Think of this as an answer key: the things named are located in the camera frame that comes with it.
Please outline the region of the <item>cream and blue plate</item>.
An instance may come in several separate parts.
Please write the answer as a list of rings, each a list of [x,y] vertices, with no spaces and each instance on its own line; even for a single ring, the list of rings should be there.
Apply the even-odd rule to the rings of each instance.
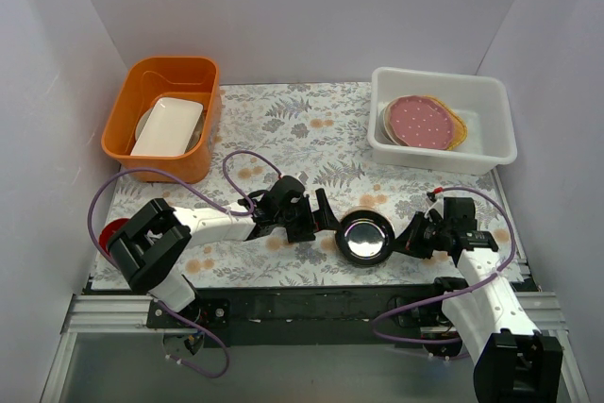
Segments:
[[[398,139],[398,138],[397,138],[397,136],[394,134],[394,131],[393,131],[393,129],[392,129],[392,126],[391,126],[391,124],[389,123],[389,120],[388,120],[388,118],[387,118],[387,111],[388,111],[388,108],[387,108],[387,107],[384,107],[384,109],[385,109],[385,122],[386,122],[386,127],[387,127],[388,134],[389,134],[389,136],[390,136],[390,138],[391,138],[391,140],[392,140],[393,144],[395,144],[395,145],[397,145],[397,146],[406,146],[407,144],[406,144],[404,141],[401,141],[400,139]]]

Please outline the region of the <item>dark pink scalloped plate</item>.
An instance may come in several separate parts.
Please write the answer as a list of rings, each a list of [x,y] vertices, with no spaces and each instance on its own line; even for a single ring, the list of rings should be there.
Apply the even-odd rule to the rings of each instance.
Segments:
[[[410,147],[446,150],[452,140],[452,122],[444,108],[427,96],[408,95],[393,100],[387,118],[398,139]]]

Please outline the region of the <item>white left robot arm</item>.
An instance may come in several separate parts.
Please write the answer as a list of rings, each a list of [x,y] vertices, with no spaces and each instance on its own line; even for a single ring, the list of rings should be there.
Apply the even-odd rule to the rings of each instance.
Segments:
[[[305,186],[281,176],[267,190],[245,195],[227,206],[187,209],[156,198],[145,204],[105,241],[105,252],[135,294],[149,294],[168,309],[180,327],[191,327],[201,314],[193,285],[176,270],[190,246],[247,242],[283,228],[289,243],[315,240],[320,231],[342,230],[323,189],[315,192],[318,209]]]

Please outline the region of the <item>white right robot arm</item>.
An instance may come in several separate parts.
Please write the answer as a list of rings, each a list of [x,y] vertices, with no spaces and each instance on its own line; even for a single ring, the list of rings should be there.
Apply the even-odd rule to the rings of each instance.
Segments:
[[[522,308],[503,275],[494,236],[478,228],[470,197],[446,197],[441,208],[418,211],[396,240],[402,253],[426,258],[445,252],[467,286],[445,290],[427,302],[428,317],[452,323],[473,363],[480,402],[554,402],[563,351]]]

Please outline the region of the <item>white ribbed soup plate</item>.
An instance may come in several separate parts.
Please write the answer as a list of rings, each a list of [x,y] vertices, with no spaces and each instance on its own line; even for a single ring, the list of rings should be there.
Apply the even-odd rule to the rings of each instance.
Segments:
[[[385,122],[385,109],[381,109],[377,115],[377,130],[381,134],[384,143],[392,144]]]

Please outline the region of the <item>black gold-rimmed bowl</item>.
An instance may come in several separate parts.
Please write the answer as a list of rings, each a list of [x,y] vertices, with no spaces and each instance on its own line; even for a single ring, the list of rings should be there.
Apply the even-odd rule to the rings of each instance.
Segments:
[[[390,258],[394,239],[391,222],[381,213],[365,207],[348,212],[335,234],[340,253],[359,267],[377,266]]]

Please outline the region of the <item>yellow woven bamboo tray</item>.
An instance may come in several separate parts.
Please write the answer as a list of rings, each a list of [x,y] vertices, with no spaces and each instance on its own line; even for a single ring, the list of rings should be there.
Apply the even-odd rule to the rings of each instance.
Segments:
[[[434,97],[434,96],[429,96],[428,98],[431,99],[432,101],[434,101],[440,107],[444,108],[445,111],[447,112],[449,118],[451,119],[452,140],[449,143],[449,146],[447,147],[446,150],[452,151],[453,149],[462,145],[466,141],[467,136],[468,136],[467,125],[464,122],[464,120],[454,110],[452,110],[447,104],[445,104],[439,98]]]

